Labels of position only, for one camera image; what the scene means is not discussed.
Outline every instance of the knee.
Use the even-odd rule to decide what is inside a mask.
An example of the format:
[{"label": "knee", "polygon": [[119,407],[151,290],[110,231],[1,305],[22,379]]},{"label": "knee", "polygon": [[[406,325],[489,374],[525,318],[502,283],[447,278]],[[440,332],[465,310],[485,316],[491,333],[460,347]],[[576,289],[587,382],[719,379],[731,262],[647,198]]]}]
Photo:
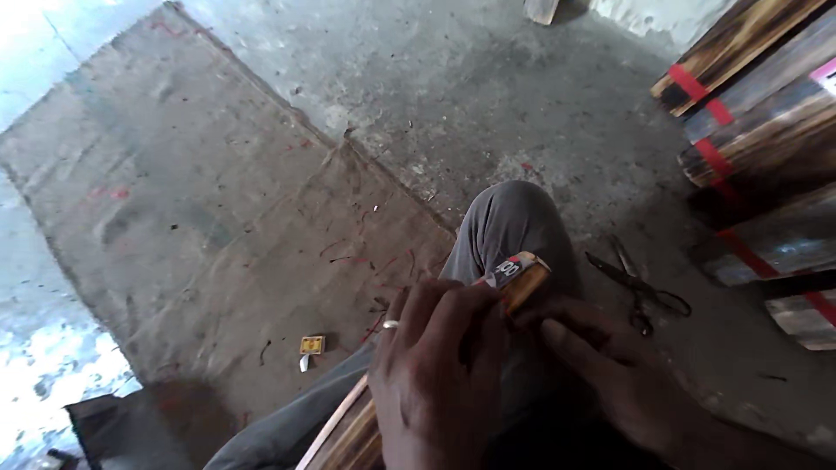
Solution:
[{"label": "knee", "polygon": [[483,194],[495,202],[510,206],[553,204],[552,198],[540,186],[528,181],[505,181],[487,188]]}]

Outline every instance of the wall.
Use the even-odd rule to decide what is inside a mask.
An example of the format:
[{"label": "wall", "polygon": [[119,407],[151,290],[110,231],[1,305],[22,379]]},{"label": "wall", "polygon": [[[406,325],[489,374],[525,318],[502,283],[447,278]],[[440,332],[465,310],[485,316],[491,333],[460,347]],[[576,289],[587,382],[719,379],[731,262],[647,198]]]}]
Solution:
[{"label": "wall", "polygon": [[695,43],[735,0],[588,0],[589,9],[660,45],[671,60]]}]

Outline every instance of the hand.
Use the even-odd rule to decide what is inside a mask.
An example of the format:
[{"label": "hand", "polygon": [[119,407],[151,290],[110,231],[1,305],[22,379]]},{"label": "hand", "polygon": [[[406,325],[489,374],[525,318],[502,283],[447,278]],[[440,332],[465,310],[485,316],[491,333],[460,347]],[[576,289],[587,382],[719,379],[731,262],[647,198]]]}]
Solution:
[{"label": "hand", "polygon": [[609,421],[636,445],[672,462],[686,435],[713,425],[627,322],[569,298],[539,311],[550,317],[540,325],[546,344],[597,391]]},{"label": "hand", "polygon": [[498,425],[501,295],[430,279],[402,293],[369,370],[388,468],[476,467]]}]

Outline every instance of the wooden plank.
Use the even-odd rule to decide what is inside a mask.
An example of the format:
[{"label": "wooden plank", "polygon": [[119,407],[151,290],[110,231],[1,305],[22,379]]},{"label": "wooden plank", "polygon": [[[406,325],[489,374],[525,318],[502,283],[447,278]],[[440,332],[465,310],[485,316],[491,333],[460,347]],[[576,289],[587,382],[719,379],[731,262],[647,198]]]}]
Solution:
[{"label": "wooden plank", "polygon": [[522,4],[522,14],[535,23],[552,24],[559,2],[560,0],[525,0]]},{"label": "wooden plank", "polygon": [[[741,119],[719,129],[707,141],[737,172],[748,165],[757,165],[761,160],[757,152],[764,148],[772,155],[792,156],[787,154],[787,149],[773,146],[791,144],[822,131],[833,117],[834,106],[836,96],[810,78],[799,77]],[[686,176],[697,186],[709,186],[717,178],[695,146],[684,151],[679,161]]]},{"label": "wooden plank", "polygon": [[[820,299],[836,304],[836,289],[818,292]],[[800,294],[765,302],[767,310],[781,330],[809,350],[836,350],[836,326],[833,326],[811,302]]]},{"label": "wooden plank", "polygon": [[[740,0],[677,63],[712,91],[826,1]],[[650,94],[676,116],[695,104],[669,74]]]},{"label": "wooden plank", "polygon": [[[765,100],[707,138],[725,162],[723,175],[696,147],[679,156],[700,189],[691,209],[711,227],[727,227],[836,181],[836,97],[809,79]],[[720,177],[744,203],[730,203],[713,186]]]},{"label": "wooden plank", "polygon": [[836,220],[836,183],[737,224],[731,232],[718,233],[694,247],[691,259],[704,273],[728,286],[791,276],[836,262],[833,220]]},{"label": "wooden plank", "polygon": [[[807,76],[826,64],[834,55],[836,8],[831,8],[763,64],[723,92],[719,99],[731,115],[740,118],[799,76]],[[685,122],[686,137],[691,143],[714,134],[720,128],[721,125],[706,109],[697,111]]]}]

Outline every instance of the fingernail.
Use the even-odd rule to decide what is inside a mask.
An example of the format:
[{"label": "fingernail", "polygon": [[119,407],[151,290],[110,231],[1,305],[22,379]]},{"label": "fingernail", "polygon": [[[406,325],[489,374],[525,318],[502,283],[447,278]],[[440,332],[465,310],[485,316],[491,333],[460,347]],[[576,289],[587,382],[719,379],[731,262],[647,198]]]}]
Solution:
[{"label": "fingernail", "polygon": [[556,345],[563,343],[563,338],[566,337],[566,327],[553,319],[545,319],[540,324],[540,332],[543,333],[548,340],[554,342]]}]

